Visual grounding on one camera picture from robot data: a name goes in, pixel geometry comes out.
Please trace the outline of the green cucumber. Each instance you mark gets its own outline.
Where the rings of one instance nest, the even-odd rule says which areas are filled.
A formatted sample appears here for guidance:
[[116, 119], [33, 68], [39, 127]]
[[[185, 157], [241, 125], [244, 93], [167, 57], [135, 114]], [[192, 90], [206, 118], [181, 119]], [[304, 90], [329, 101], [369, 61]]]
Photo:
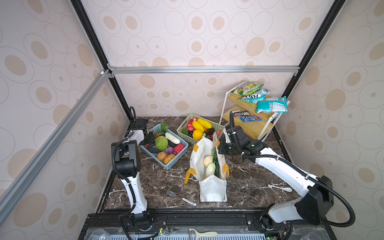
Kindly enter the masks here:
[[214, 157], [213, 163], [215, 164], [215, 176], [220, 178], [220, 165], [217, 157]]

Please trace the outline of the white grocery bag yellow handles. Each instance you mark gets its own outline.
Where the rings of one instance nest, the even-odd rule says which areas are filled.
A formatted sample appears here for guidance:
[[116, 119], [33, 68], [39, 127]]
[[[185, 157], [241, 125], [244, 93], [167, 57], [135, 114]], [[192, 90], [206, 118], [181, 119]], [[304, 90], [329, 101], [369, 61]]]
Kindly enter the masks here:
[[201, 202], [228, 201], [226, 178], [230, 173], [224, 155], [219, 154], [219, 146], [217, 136], [212, 141], [203, 137], [193, 146], [184, 183], [188, 183], [190, 176], [199, 181]]

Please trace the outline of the white radish with leaves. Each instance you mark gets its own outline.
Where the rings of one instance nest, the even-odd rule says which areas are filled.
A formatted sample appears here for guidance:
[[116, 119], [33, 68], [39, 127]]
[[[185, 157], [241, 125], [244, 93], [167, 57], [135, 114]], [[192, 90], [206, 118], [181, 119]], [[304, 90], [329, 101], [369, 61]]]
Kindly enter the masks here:
[[[213, 159], [214, 157], [217, 157], [218, 158], [218, 154], [217, 154], [217, 149], [214, 148], [211, 155], [210, 156], [213, 156]], [[205, 178], [208, 178], [210, 176], [215, 176], [215, 164], [212, 162], [208, 165], [208, 167], [205, 167]]]

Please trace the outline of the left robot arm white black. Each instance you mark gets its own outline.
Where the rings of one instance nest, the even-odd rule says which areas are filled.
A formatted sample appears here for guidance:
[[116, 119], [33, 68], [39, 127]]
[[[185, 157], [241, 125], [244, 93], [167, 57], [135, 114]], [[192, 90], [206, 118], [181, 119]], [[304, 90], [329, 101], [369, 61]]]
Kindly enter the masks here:
[[149, 131], [149, 120], [137, 118], [133, 107], [129, 108], [130, 123], [124, 137], [112, 143], [111, 156], [113, 172], [118, 176], [128, 193], [131, 208], [121, 218], [129, 217], [133, 225], [147, 229], [152, 224], [148, 202], [140, 182], [142, 168], [139, 146], [151, 144], [155, 138]]

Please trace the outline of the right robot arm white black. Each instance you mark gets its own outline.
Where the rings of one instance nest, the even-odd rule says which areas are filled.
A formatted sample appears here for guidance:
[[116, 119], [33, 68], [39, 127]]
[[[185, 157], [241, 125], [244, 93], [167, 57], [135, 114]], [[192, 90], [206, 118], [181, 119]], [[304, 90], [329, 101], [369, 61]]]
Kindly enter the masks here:
[[[311, 225], [326, 223], [338, 228], [347, 228], [356, 221], [356, 215], [347, 200], [333, 189], [332, 181], [317, 177], [279, 156], [272, 148], [260, 140], [251, 140], [242, 127], [235, 125], [234, 113], [230, 112], [229, 126], [224, 130], [226, 142], [219, 145], [222, 155], [239, 155], [266, 168], [295, 190], [299, 198], [282, 204], [273, 204], [261, 215], [262, 227], [271, 231], [283, 222], [304, 220]], [[334, 199], [344, 204], [349, 219], [335, 223], [326, 219], [334, 205]]]

